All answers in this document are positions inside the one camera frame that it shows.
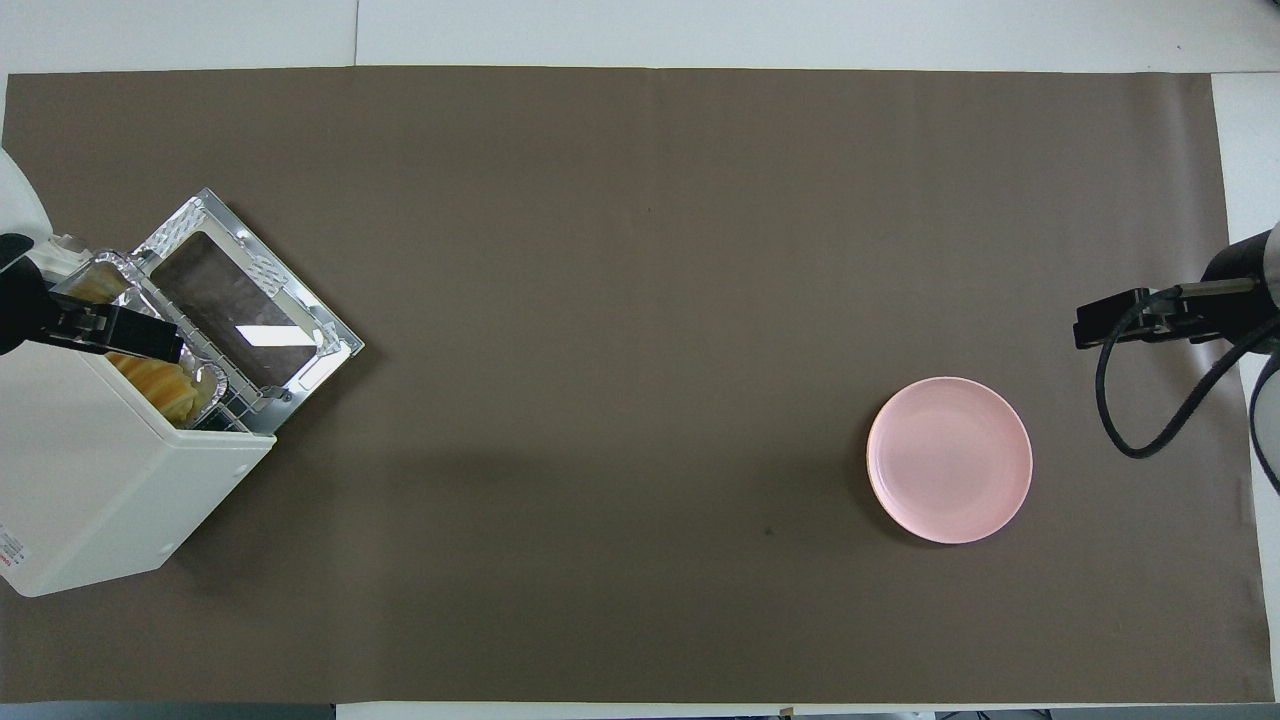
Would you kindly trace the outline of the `brown table mat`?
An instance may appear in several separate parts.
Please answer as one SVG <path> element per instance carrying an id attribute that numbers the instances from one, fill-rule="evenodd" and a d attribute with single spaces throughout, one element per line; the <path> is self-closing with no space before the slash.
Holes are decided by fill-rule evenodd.
<path id="1" fill-rule="evenodd" d="M 1137 461 L 1073 345 L 1228 245 L 1208 76 L 18 76 L 3 143 L 99 246 L 214 190 L 366 346 L 161 569 L 0 591 L 0 702 L 1272 696 L 1242 383 Z M 940 375 L 1034 454 L 968 544 L 868 482 Z"/>

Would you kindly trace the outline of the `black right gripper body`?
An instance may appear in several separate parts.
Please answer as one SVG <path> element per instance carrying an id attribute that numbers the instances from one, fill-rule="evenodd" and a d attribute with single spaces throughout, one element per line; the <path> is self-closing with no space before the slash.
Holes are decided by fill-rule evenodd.
<path id="1" fill-rule="evenodd" d="M 1174 300 L 1156 304 L 1153 342 L 1225 340 L 1242 346 L 1249 333 L 1274 319 L 1274 232 L 1230 243 L 1197 282 L 1176 288 Z"/>

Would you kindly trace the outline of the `aluminium foil tray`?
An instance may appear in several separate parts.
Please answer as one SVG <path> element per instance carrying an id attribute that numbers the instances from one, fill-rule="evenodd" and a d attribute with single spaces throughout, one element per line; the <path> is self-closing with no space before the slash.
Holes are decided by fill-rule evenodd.
<path id="1" fill-rule="evenodd" d="M 157 296 L 141 284 L 142 275 L 116 252 L 88 259 L 52 291 L 91 304 L 110 304 L 169 322 Z M 184 334 L 175 363 L 138 359 L 110 351 L 108 360 L 175 428 L 193 430 L 228 389 L 227 374 L 195 348 Z"/>

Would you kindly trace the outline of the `sliced yellow bread loaf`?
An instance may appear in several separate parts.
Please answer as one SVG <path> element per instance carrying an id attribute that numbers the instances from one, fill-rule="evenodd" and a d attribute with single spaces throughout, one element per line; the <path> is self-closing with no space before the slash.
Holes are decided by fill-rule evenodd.
<path id="1" fill-rule="evenodd" d="M 55 284 L 55 291 L 92 304 L 110 304 L 163 316 L 155 302 L 125 278 L 119 265 L 106 260 L 88 263 Z M 179 361 L 163 363 L 114 352 L 105 354 L 105 357 L 166 420 L 179 428 L 195 400 L 195 387 Z"/>

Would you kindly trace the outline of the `cream toaster oven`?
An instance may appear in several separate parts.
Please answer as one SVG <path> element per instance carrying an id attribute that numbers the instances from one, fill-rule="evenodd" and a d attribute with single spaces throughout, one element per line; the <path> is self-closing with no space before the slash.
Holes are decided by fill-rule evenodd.
<path id="1" fill-rule="evenodd" d="M 0 357 L 0 579 L 38 597 L 160 568 L 274 437 L 180 429 L 102 356 Z"/>

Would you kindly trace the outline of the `glass oven door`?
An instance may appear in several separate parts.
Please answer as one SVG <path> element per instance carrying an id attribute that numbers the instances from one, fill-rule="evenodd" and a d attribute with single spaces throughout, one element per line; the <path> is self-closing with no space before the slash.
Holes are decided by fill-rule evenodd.
<path id="1" fill-rule="evenodd" d="M 364 341 L 212 190 L 200 190 L 127 261 L 186 337 L 247 375 L 250 433 L 275 436 Z"/>

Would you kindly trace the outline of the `pink round plate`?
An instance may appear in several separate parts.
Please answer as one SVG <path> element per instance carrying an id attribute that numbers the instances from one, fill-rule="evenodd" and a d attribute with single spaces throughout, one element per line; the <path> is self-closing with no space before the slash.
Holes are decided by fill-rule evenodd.
<path id="1" fill-rule="evenodd" d="M 1029 433 L 1001 395 L 940 375 L 893 393 L 867 433 L 869 487 L 910 534 L 968 544 L 1002 530 L 1023 509 L 1034 475 Z"/>

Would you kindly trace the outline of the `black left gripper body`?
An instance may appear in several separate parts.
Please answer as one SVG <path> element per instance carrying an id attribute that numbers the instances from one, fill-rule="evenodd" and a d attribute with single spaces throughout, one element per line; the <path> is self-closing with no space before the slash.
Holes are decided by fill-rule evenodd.
<path id="1" fill-rule="evenodd" d="M 56 293 L 38 266 L 26 254 L 35 247 L 31 237 L 0 234 L 0 355 L 26 342 L 105 354 L 105 316 L 97 305 Z"/>

